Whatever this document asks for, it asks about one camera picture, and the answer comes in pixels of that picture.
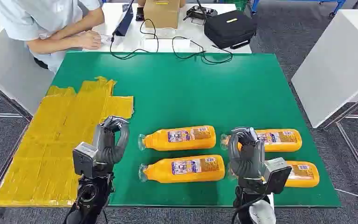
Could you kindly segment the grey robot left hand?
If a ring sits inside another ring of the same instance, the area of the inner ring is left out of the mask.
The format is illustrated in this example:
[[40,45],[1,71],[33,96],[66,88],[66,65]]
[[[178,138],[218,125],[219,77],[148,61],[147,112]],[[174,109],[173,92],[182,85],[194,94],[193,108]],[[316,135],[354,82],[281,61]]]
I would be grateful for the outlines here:
[[92,145],[97,148],[93,169],[97,176],[113,172],[113,166],[124,155],[129,140],[129,121],[118,116],[108,116],[94,131]]

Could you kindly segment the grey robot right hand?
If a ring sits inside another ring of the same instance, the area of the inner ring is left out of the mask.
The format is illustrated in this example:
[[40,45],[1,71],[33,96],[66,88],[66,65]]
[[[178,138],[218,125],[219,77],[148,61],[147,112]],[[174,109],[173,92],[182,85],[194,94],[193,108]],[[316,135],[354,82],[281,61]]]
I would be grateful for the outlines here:
[[261,169],[264,159],[264,142],[252,127],[231,130],[227,145],[230,168],[238,176],[239,185],[255,190],[262,186]]

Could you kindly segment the person's right hand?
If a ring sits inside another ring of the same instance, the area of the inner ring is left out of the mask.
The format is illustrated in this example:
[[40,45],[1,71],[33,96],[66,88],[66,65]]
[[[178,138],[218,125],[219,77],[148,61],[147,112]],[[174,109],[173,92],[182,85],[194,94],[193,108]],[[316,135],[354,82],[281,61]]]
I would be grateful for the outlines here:
[[75,36],[74,47],[96,50],[101,45],[101,36],[95,31],[89,30]]

